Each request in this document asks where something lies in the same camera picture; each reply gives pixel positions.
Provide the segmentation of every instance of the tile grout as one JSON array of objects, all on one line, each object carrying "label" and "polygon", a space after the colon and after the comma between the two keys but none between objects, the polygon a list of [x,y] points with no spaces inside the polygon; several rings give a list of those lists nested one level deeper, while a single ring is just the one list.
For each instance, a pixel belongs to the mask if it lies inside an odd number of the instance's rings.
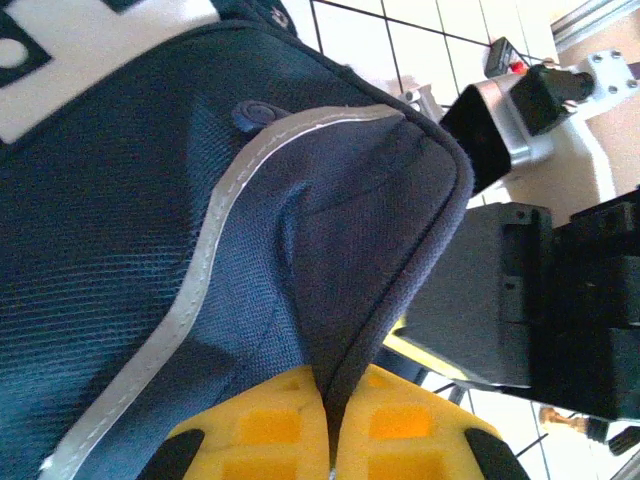
[{"label": "tile grout", "polygon": [[482,7],[482,0],[478,0],[480,4],[480,13],[482,14],[482,23],[484,23],[484,31],[487,33],[487,40],[491,45],[491,35],[489,35],[489,26],[487,25],[487,17],[484,16],[484,8]]},{"label": "tile grout", "polygon": [[538,444],[540,445],[540,450],[542,451],[542,461],[544,462],[544,469],[547,472],[547,480],[551,480],[551,472],[549,471],[549,464],[547,463],[547,455],[546,455],[546,453],[544,451],[544,447],[542,446],[542,440],[547,438],[549,436],[549,434],[545,433],[544,435],[540,436],[540,427],[538,427],[538,417],[536,416],[536,411],[533,408],[533,402],[529,402],[529,406],[531,407],[531,415],[533,416],[533,424],[536,426],[536,432],[538,433]]},{"label": "tile grout", "polygon": [[391,46],[391,56],[393,57],[393,65],[396,69],[396,76],[398,77],[398,86],[400,87],[400,93],[404,93],[404,86],[402,85],[402,77],[400,76],[400,67],[398,67],[398,59],[396,58],[396,49],[393,46],[393,38],[391,37],[391,29],[389,28],[389,19],[387,18],[387,10],[384,7],[384,0],[380,0],[382,6],[382,14],[384,15],[384,26],[387,29],[387,35],[389,36],[389,45]]},{"label": "tile grout", "polygon": [[[366,10],[360,10],[358,8],[349,7],[347,5],[341,5],[339,3],[332,2],[331,0],[313,0],[313,1],[315,1],[316,3],[322,3],[324,5],[329,5],[331,7],[340,8],[340,9],[347,10],[347,11],[350,11],[350,12],[360,13],[360,14],[366,15],[368,17],[379,18],[381,20],[387,20],[389,22],[398,23],[400,25],[406,25],[407,27],[417,28],[418,30],[423,30],[425,32],[437,33],[437,34],[442,35],[444,37],[450,37],[450,38],[455,38],[457,40],[462,40],[464,42],[474,43],[476,45],[480,45],[480,46],[483,46],[483,47],[490,47],[491,46],[488,43],[479,42],[478,40],[474,40],[472,38],[461,37],[459,35],[455,35],[453,33],[446,32],[446,31],[444,31],[444,26],[443,26],[442,31],[440,31],[440,30],[435,30],[433,28],[429,28],[429,27],[423,27],[422,25],[417,25],[415,23],[405,22],[404,20],[398,20],[398,19],[395,19],[395,18],[389,18],[389,17],[386,17],[385,15],[380,15],[379,13],[367,12]],[[438,9],[438,15],[440,16],[440,24],[442,25],[442,16],[440,15],[439,9]]]},{"label": "tile grout", "polygon": [[[440,19],[440,26],[444,32],[444,22],[442,21],[442,14],[440,13],[440,5],[438,0],[436,0],[436,9],[438,10],[438,18]],[[449,66],[451,67],[451,74],[453,75],[453,83],[456,87],[456,93],[458,97],[460,96],[460,88],[458,87],[458,78],[456,77],[456,69],[453,66],[453,59],[451,57],[451,50],[449,49],[449,42],[447,41],[446,35],[444,36],[444,46],[447,49],[447,56],[449,57]]]},{"label": "tile grout", "polygon": [[320,38],[320,26],[318,25],[318,17],[316,15],[316,6],[313,0],[309,0],[309,4],[311,5],[311,16],[313,17],[313,26],[316,29],[316,39],[318,40],[318,48],[320,49],[320,53],[324,55],[324,49],[322,48],[322,38]]},{"label": "tile grout", "polygon": [[520,31],[522,32],[522,38],[524,40],[524,47],[527,49],[527,55],[531,57],[531,51],[529,50],[529,42],[527,42],[527,35],[524,33],[524,26],[522,25],[522,17],[520,16],[520,7],[518,2],[513,2],[516,7],[516,13],[518,14],[518,23],[520,24]]}]

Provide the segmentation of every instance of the white logo patch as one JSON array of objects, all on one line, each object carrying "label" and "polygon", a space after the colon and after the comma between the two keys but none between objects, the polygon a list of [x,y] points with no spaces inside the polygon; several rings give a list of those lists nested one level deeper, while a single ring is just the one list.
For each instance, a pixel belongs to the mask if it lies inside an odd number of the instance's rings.
[{"label": "white logo patch", "polygon": [[52,57],[0,88],[5,143],[142,53],[220,20],[210,0],[143,0],[121,14],[100,0],[14,0],[4,11]]}]

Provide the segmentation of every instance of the screw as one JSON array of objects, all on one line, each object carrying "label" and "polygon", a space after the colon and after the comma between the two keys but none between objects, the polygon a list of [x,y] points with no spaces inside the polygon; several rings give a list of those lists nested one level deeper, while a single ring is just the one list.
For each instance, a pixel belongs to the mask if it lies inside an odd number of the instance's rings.
[{"label": "screw", "polygon": [[573,100],[565,100],[562,104],[567,113],[573,114],[578,111],[578,103]]}]

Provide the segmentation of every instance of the yellow foam block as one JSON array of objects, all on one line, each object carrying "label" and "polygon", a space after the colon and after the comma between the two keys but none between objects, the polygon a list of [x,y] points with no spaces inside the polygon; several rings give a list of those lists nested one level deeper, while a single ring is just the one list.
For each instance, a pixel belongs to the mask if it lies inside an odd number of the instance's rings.
[{"label": "yellow foam block", "polygon": [[329,445],[310,367],[299,367],[178,425],[204,440],[185,480],[327,480]]},{"label": "yellow foam block", "polygon": [[340,430],[338,480],[484,480],[464,432],[489,424],[374,365]]}]

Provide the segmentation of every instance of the reflective piping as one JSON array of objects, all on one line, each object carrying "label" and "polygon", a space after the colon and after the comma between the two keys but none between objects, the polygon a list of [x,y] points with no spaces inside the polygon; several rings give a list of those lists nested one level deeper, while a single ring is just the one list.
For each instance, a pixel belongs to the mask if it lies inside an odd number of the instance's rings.
[{"label": "reflective piping", "polygon": [[72,479],[91,450],[185,339],[207,293],[216,249],[231,207],[264,162],[280,148],[315,130],[392,116],[403,114],[387,105],[307,110],[270,125],[240,151],[211,192],[191,263],[169,312],[43,462],[40,480]]}]

